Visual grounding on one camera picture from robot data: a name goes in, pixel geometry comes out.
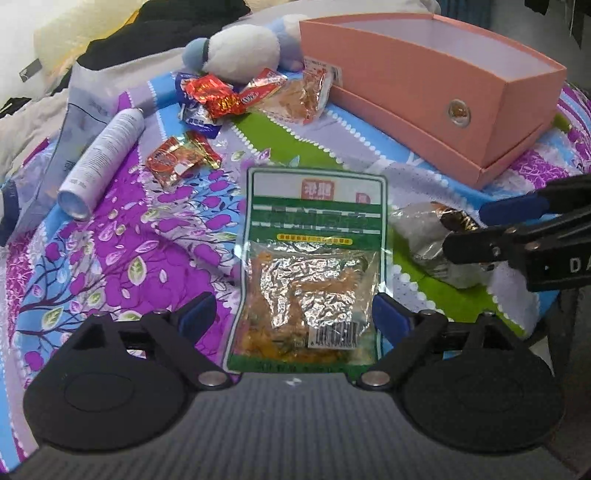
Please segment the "silver foil snack pack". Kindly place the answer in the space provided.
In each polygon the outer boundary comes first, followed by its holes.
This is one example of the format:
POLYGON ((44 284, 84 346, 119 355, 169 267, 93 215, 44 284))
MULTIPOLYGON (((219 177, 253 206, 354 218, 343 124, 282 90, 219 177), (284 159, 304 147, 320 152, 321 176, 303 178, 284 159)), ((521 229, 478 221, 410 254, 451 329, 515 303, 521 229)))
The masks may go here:
POLYGON ((457 289, 489 283, 494 264, 457 265, 444 254, 444 240, 450 233, 480 229, 464 210, 435 201, 414 203, 394 209, 389 223, 407 241, 412 259, 431 277, 457 289))

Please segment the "blue white pickle packet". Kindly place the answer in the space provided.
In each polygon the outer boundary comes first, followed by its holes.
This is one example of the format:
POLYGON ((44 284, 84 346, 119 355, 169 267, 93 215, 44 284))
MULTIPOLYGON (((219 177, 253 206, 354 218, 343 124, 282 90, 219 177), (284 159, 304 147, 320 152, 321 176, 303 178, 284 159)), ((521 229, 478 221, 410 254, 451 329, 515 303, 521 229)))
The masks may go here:
POLYGON ((189 78, 201 77, 198 75, 178 72, 175 75, 176 99, 180 106, 179 119, 185 126, 207 139, 214 139, 221 131, 221 120, 213 119, 204 105, 189 100, 181 90, 181 81, 189 78))

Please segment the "translucent blue plastic bag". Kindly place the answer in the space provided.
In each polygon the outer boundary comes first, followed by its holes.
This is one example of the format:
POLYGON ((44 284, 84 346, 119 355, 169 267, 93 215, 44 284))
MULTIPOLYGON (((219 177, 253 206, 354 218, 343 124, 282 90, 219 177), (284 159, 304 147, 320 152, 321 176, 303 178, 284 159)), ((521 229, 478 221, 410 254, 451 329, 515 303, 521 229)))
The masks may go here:
POLYGON ((2 246, 37 228, 55 205, 59 187, 115 110, 116 100, 98 73, 75 65, 57 133, 1 186, 2 246))

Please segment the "white spray can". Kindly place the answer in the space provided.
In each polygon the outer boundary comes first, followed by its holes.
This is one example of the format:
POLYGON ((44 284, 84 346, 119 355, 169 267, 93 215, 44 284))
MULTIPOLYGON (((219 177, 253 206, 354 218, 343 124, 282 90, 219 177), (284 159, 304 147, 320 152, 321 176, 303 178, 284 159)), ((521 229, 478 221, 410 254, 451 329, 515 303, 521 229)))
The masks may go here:
POLYGON ((94 139, 58 190, 57 203, 69 217, 84 221, 91 216, 144 128, 143 111, 127 108, 94 139))

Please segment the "green label snack pack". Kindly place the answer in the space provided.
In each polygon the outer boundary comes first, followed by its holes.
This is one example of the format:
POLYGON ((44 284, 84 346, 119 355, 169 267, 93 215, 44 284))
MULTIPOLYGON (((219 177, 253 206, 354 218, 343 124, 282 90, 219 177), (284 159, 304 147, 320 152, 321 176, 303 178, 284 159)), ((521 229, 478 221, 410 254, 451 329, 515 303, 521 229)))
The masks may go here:
POLYGON ((387 281, 388 185, 372 174, 252 167, 235 244, 240 301, 232 373, 356 379, 381 355, 372 319, 387 281))

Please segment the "red foil tea packet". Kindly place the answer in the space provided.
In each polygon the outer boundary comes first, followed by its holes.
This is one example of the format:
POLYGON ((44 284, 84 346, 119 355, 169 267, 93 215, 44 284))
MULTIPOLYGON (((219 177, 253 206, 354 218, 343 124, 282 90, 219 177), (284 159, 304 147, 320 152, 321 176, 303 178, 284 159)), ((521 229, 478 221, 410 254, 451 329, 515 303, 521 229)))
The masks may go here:
POLYGON ((242 115, 246 111, 239 95, 228 84, 211 74, 182 80, 181 90, 189 100, 204 105, 213 119, 242 115))

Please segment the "red peanut snack pack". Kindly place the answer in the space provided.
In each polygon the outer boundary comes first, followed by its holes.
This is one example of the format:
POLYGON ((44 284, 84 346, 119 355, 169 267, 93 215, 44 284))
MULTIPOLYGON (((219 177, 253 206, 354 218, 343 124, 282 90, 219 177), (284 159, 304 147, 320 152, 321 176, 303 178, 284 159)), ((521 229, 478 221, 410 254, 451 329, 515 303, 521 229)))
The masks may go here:
POLYGON ((164 141, 148 155, 145 165, 158 183, 168 189, 194 168, 204 165, 211 169, 221 168, 221 156, 214 151, 207 138, 187 131, 164 141))

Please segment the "black clothing pile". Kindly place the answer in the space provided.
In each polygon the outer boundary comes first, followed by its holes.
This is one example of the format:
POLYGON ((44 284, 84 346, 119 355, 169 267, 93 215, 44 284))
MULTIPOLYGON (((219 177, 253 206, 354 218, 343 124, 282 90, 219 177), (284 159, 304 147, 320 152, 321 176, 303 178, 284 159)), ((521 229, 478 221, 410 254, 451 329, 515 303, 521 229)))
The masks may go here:
POLYGON ((249 13, 242 0, 148 1, 131 24, 90 42, 77 63, 101 70, 180 48, 193 39, 211 37, 249 13))

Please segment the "pink cardboard box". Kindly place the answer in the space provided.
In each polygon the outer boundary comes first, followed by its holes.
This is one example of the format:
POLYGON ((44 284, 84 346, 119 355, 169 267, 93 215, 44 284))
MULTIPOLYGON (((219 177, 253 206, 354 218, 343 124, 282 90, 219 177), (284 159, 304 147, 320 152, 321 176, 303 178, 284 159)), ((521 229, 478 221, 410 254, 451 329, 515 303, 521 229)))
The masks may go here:
POLYGON ((567 73, 516 41, 435 14, 305 20, 301 49, 335 73, 335 105, 477 189, 549 129, 567 73))

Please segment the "floral purple bed sheet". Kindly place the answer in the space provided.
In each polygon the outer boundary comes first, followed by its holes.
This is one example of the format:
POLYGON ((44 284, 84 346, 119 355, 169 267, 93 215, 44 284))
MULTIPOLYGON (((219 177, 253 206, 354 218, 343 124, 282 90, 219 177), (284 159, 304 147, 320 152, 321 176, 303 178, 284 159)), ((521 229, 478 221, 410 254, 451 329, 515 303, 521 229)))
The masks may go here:
POLYGON ((233 255, 242 232, 242 166, 290 167, 378 174, 398 209, 439 201, 476 214, 488 201, 520 195, 590 167, 590 101, 562 88, 568 130, 549 130, 493 183, 471 189, 437 171, 407 147, 348 111, 329 106, 308 125, 252 113, 224 125, 214 142, 221 169, 201 168, 164 190, 145 168, 147 156, 182 131, 171 74, 121 94, 121 107, 152 114, 86 222, 54 209, 38 228, 1 251, 1 468, 9 471, 36 447, 22 412, 25 388, 90 314, 108 311, 133 321, 156 308, 174 309, 212 292, 218 315, 199 350, 221 361, 238 287, 233 255))

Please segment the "white blue plush toy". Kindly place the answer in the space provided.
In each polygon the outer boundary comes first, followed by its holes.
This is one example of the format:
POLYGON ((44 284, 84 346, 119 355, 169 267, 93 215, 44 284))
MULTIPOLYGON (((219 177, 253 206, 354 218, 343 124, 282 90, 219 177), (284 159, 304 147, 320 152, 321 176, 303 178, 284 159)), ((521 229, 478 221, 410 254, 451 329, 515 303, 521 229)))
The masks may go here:
POLYGON ((263 69, 301 71, 300 24, 307 19, 303 14, 288 14, 266 25, 239 24, 209 38, 194 39, 183 50, 183 64, 192 72, 241 85, 263 69))

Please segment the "red label dried snack pack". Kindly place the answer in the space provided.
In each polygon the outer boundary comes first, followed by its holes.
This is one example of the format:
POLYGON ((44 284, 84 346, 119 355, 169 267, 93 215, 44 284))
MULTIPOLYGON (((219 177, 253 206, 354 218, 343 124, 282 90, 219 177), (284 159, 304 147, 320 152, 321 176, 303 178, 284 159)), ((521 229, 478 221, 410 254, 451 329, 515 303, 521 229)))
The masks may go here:
POLYGON ((311 63, 301 77, 263 69, 238 94, 247 111, 290 123, 310 124, 322 115, 334 83, 332 67, 311 63))

